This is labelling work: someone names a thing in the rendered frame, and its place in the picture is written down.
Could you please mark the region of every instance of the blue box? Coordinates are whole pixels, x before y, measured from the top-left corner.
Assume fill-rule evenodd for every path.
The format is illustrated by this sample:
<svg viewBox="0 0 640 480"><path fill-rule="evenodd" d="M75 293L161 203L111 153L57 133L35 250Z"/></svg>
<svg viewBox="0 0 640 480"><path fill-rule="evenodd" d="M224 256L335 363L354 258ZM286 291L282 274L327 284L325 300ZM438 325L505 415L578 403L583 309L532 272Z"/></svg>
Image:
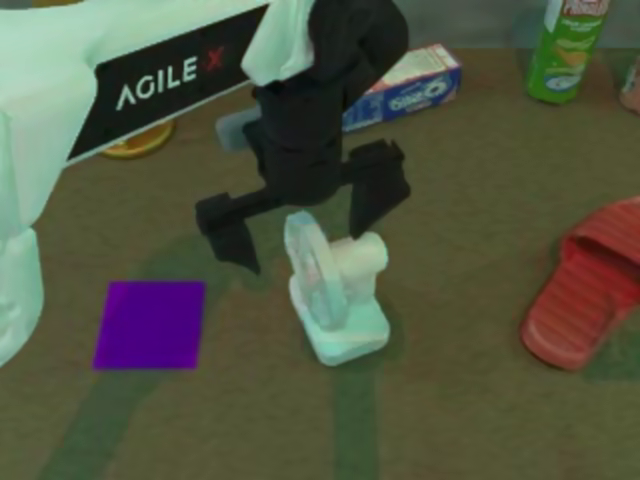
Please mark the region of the blue box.
<svg viewBox="0 0 640 480"><path fill-rule="evenodd" d="M344 132L435 107L453 100L462 81L462 68L442 45L407 54L345 114Z"/></svg>

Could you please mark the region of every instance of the purple square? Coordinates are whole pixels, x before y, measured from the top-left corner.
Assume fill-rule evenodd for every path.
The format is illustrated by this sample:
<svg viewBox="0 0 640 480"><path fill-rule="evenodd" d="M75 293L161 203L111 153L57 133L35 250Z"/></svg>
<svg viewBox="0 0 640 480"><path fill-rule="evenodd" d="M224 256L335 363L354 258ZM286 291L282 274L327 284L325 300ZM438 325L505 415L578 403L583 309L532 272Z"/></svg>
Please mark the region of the purple square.
<svg viewBox="0 0 640 480"><path fill-rule="evenodd" d="M112 282L93 368L196 368L204 300L203 282Z"/></svg>

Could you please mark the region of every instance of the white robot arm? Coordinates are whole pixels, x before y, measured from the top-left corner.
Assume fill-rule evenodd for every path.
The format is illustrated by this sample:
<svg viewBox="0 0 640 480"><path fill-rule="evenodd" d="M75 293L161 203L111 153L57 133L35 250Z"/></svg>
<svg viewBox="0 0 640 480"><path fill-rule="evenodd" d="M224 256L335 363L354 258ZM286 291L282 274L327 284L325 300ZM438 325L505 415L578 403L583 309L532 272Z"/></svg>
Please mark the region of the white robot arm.
<svg viewBox="0 0 640 480"><path fill-rule="evenodd" d="M33 223L62 170L251 80L313 64L315 0L87 0L0 11L0 366L44 289Z"/></svg>

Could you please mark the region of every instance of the red flip-flop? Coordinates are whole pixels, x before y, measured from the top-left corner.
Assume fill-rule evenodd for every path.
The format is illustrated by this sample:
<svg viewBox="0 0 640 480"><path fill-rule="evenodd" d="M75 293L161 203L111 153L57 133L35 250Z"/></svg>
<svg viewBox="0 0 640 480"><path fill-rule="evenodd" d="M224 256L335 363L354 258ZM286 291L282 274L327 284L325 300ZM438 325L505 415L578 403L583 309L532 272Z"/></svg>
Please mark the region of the red flip-flop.
<svg viewBox="0 0 640 480"><path fill-rule="evenodd" d="M562 242L561 263L520 336L542 361L584 367L640 303L640 197L590 215Z"/></svg>

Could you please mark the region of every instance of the green can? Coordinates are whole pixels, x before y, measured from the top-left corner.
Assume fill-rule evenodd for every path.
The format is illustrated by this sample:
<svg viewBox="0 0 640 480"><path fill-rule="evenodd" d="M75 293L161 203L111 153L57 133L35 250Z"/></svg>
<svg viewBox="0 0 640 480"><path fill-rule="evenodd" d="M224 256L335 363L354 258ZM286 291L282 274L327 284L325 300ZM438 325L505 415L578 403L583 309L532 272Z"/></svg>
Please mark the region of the green can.
<svg viewBox="0 0 640 480"><path fill-rule="evenodd" d="M610 0L549 0L540 43L527 73L527 92L563 104L577 94Z"/></svg>

